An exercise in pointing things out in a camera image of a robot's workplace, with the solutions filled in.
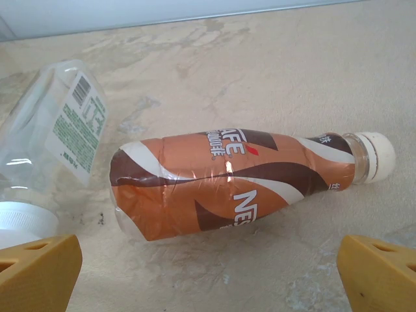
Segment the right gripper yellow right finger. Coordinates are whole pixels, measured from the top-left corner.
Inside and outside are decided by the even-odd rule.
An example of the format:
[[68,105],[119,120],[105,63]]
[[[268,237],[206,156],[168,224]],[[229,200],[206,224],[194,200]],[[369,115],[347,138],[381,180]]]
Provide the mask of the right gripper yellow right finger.
[[347,235],[337,269],[352,312],[416,312],[416,249]]

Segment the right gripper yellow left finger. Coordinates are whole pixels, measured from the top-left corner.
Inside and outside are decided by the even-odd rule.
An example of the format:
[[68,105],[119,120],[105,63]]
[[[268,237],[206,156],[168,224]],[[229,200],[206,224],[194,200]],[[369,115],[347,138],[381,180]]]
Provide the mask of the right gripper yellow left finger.
[[0,312],[66,312],[80,271],[76,235],[0,250]]

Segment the clear bottle lime label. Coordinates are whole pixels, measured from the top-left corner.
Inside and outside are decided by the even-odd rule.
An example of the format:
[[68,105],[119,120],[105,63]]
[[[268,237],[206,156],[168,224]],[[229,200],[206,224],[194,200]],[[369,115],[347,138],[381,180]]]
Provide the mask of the clear bottle lime label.
[[109,112],[86,64],[42,68],[0,126],[0,249],[53,237],[84,193]]

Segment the brown Nescafe coffee bottle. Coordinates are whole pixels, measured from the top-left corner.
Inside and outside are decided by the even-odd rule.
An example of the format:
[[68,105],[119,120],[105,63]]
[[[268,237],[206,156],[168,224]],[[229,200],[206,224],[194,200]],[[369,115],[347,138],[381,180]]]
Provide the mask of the brown Nescafe coffee bottle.
[[384,180],[396,153],[376,132],[302,138],[228,128],[130,142],[110,163],[119,227],[156,241],[249,224],[318,192]]

